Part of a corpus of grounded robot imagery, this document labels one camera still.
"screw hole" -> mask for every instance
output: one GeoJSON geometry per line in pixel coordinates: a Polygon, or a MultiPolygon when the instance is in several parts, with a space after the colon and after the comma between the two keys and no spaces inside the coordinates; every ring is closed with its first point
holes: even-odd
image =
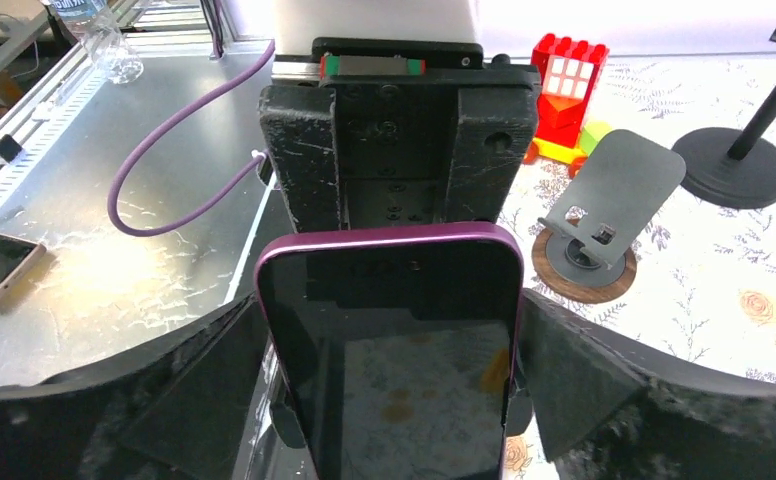
{"type": "Polygon", "coordinates": [[[362,97],[362,89],[358,85],[349,85],[344,89],[344,96],[350,100],[358,100],[362,97]]]}
{"type": "Polygon", "coordinates": [[[400,94],[400,89],[396,85],[383,85],[379,94],[385,99],[392,99],[400,94]]]}
{"type": "Polygon", "coordinates": [[[485,139],[485,148],[491,153],[503,153],[512,146],[512,137],[508,133],[492,133],[485,139]]]}
{"type": "Polygon", "coordinates": [[[382,133],[385,135],[392,135],[397,133],[397,124],[394,122],[382,122],[382,125],[379,126],[379,129],[382,130],[382,133]]]}

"floral tablecloth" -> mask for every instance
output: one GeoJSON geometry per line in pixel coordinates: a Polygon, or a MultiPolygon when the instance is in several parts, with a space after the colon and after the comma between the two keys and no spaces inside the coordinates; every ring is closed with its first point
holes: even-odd
{"type": "MultiPolygon", "coordinates": [[[[707,126],[743,128],[776,84],[776,56],[612,62],[591,117],[666,147],[707,126]]],[[[765,134],[776,145],[776,121],[765,134]]],[[[546,160],[522,167],[500,219],[530,258],[537,223],[568,184],[546,160]]],[[[585,318],[706,367],[776,383],[776,204],[735,211],[677,189],[633,246],[635,284],[600,305],[565,300],[532,265],[526,286],[585,318]]],[[[554,480],[533,422],[507,444],[507,478],[554,480]]]]}

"red toy block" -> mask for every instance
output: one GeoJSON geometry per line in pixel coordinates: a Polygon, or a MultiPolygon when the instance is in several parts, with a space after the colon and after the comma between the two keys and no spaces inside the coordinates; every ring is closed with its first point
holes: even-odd
{"type": "Polygon", "coordinates": [[[568,177],[573,180],[573,178],[576,176],[577,173],[579,173],[580,170],[582,170],[582,166],[585,165],[585,160],[587,160],[588,157],[579,157],[577,159],[574,159],[573,163],[568,165],[568,177]]]}
{"type": "Polygon", "coordinates": [[[533,165],[538,160],[538,145],[535,142],[529,143],[529,148],[526,149],[526,153],[523,156],[524,165],[533,165]]]}
{"type": "Polygon", "coordinates": [[[538,116],[553,128],[580,123],[585,116],[583,102],[558,95],[541,95],[538,98],[538,116]]]}
{"type": "Polygon", "coordinates": [[[541,73],[536,136],[563,147],[575,147],[588,102],[609,56],[603,44],[544,35],[532,50],[532,65],[541,73]]]}
{"type": "Polygon", "coordinates": [[[554,128],[547,122],[538,122],[538,130],[535,138],[546,140],[567,148],[576,147],[579,142],[579,134],[582,131],[582,123],[571,123],[561,128],[554,128]]]}

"phone stand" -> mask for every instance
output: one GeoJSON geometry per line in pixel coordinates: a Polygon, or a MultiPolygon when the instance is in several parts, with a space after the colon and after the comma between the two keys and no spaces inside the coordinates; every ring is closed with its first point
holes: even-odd
{"type": "Polygon", "coordinates": [[[545,218],[532,246],[535,271],[580,303],[620,297],[635,281],[630,246],[679,186],[685,162],[628,130],[606,135],[545,218]]]}
{"type": "MultiPolygon", "coordinates": [[[[776,43],[776,30],[771,35],[776,43]]],[[[743,131],[703,128],[673,150],[685,159],[683,188],[722,207],[765,208],[776,202],[776,146],[762,137],[776,119],[776,86],[743,131]]]]}

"purple phone case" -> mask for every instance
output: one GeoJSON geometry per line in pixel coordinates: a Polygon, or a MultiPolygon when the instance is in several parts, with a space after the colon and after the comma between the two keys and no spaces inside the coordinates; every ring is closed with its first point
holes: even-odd
{"type": "MultiPolygon", "coordinates": [[[[262,267],[278,256],[285,255],[286,253],[340,250],[345,248],[380,248],[399,245],[415,245],[441,242],[446,243],[467,240],[485,240],[498,242],[508,246],[512,250],[518,262],[520,263],[520,286],[518,287],[518,291],[515,292],[515,296],[519,297],[520,291],[523,288],[524,272],[523,255],[521,254],[520,247],[518,247],[518,244],[512,234],[509,233],[506,229],[488,222],[442,223],[433,225],[413,225],[364,230],[338,230],[332,232],[298,233],[285,235],[284,237],[277,238],[276,240],[270,242],[267,247],[262,250],[258,262],[256,262],[255,270],[253,271],[253,283],[256,288],[256,293],[258,294],[258,301],[261,305],[262,312],[266,316],[267,310],[264,308],[264,302],[261,298],[261,291],[258,288],[258,276],[262,267]]],[[[520,312],[521,304],[518,303],[518,317],[520,317],[520,312]]],[[[518,338],[518,325],[517,318],[515,318],[514,341],[517,341],[518,338]]],[[[272,332],[270,332],[270,338],[271,341],[273,341],[272,332]]],[[[510,365],[510,370],[513,375],[516,353],[517,349],[515,348],[512,350],[512,359],[510,365]]],[[[288,379],[285,375],[284,368],[281,373],[285,379],[285,383],[287,383],[288,379]]]]}

